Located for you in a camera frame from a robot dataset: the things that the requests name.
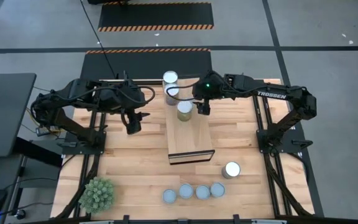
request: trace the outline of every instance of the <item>concrete floor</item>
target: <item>concrete floor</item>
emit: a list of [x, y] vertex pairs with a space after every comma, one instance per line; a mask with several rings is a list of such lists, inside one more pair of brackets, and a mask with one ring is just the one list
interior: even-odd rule
[[[213, 30], [105, 32], [99, 36], [105, 47], [273, 45], [262, 0], [210, 2]], [[268, 3], [281, 46], [358, 45], [358, 0], [268, 0]], [[97, 26], [101, 6], [84, 4]], [[0, 49], [63, 47], [98, 47], [80, 0], [4, 0], [0, 9]], [[34, 72], [37, 87], [60, 89], [80, 76], [84, 55], [0, 54], [0, 73]], [[358, 51], [297, 51], [284, 52], [283, 56], [291, 84], [307, 86], [318, 99], [317, 117], [303, 122], [303, 127], [306, 138], [314, 142], [309, 152], [324, 214], [358, 218]], [[274, 51], [213, 50], [211, 58], [219, 73], [282, 77]], [[34, 90], [30, 101], [38, 93]], [[35, 128], [27, 114], [23, 124]], [[24, 128], [19, 136], [36, 138]], [[30, 190], [23, 195], [21, 204], [34, 202], [30, 200], [32, 194], [42, 195], [43, 202], [51, 202], [54, 191]], [[29, 218], [22, 222], [45, 220], [49, 212], [48, 206], [31, 208]]]

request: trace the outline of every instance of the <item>black floor mat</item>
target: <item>black floor mat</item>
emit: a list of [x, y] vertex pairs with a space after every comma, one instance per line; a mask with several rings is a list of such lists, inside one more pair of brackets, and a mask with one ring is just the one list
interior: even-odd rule
[[214, 26], [211, 3], [106, 3], [99, 20], [100, 32], [148, 30], [200, 30]]
[[[106, 50], [115, 73], [125, 70], [131, 79], [156, 79], [169, 70], [179, 77], [198, 77], [212, 69], [211, 52], [206, 48]], [[102, 50], [87, 51], [81, 78], [114, 79]]]

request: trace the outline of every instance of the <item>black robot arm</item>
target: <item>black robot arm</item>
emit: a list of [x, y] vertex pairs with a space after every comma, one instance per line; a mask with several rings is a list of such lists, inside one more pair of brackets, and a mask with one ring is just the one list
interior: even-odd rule
[[[153, 96], [145, 100], [141, 88], [152, 90]], [[31, 104], [33, 118], [41, 126], [58, 126], [77, 136], [78, 140], [86, 141], [91, 145], [97, 144], [97, 132], [94, 129], [84, 128], [68, 118], [63, 110], [64, 106], [84, 108], [88, 111], [121, 114], [122, 123], [126, 126], [128, 134], [141, 130], [140, 121], [148, 114], [136, 113], [135, 109], [145, 106], [155, 96], [152, 88], [137, 86], [127, 79], [118, 85], [108, 82], [96, 82], [78, 78], [71, 81], [62, 90], [51, 90], [49, 94], [40, 94]]]
[[285, 131], [302, 119], [309, 120], [316, 116], [316, 98], [308, 92], [306, 87], [285, 86], [265, 83], [263, 80], [254, 80], [245, 75], [225, 74], [221, 77], [216, 72], [209, 72], [193, 86], [193, 97], [199, 114], [209, 115], [209, 101], [223, 98], [250, 96], [265, 96], [279, 100], [287, 100], [293, 109], [278, 123], [273, 123], [267, 129], [267, 142], [276, 146], [280, 144]]

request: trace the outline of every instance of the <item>wooden tabletop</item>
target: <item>wooden tabletop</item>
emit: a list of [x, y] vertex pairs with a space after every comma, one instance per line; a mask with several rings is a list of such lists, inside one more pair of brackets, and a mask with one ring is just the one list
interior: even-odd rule
[[[280, 83], [280, 80], [265, 80]], [[264, 159], [258, 150], [257, 122], [252, 98], [211, 101], [209, 128], [215, 155], [209, 162], [170, 166], [166, 138], [164, 97], [161, 86], [152, 86], [157, 95], [142, 112], [151, 115], [142, 121], [142, 131], [128, 136], [118, 115], [108, 115], [106, 150], [100, 158], [98, 176], [109, 178], [116, 185], [114, 206], [103, 213], [92, 215], [95, 220], [158, 219], [232, 219], [273, 218], [269, 185]], [[145, 90], [146, 98], [150, 92]], [[288, 113], [286, 101], [269, 100], [273, 122]], [[83, 126], [89, 125], [91, 113], [76, 109], [73, 119]], [[282, 154], [282, 166], [287, 187], [304, 206], [313, 213], [313, 206], [301, 162]], [[51, 217], [58, 215], [78, 188], [83, 156], [76, 156], [60, 173]], [[225, 179], [221, 168], [236, 161], [241, 174]], [[226, 194], [221, 198], [198, 200], [177, 198], [173, 204], [162, 202], [165, 189], [178, 191], [183, 183], [194, 188], [221, 182]], [[284, 213], [282, 198], [276, 186], [280, 210]]]

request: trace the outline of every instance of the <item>orange and black striped tape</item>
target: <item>orange and black striped tape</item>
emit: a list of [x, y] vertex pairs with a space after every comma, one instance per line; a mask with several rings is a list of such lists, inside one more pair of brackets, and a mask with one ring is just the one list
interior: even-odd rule
[[[208, 51], [210, 52], [210, 49], [206, 48], [182, 48], [182, 49], [130, 49], [130, 50], [105, 50], [104, 53], [111, 54], [111, 53], [146, 53], [146, 52], [189, 52], [189, 51]], [[89, 50], [86, 52], [86, 54], [101, 54], [103, 53], [103, 50]]]
[[[119, 4], [117, 1], [116, 2], [106, 2], [103, 5], [114, 5], [114, 4]], [[147, 4], [211, 4], [210, 2], [147, 2], [147, 3], [128, 3], [128, 5], [147, 5]]]
[[158, 25], [158, 26], [119, 26], [99, 27], [99, 32], [150, 31], [150, 30], [205, 30], [212, 29], [212, 24], [194, 25]]

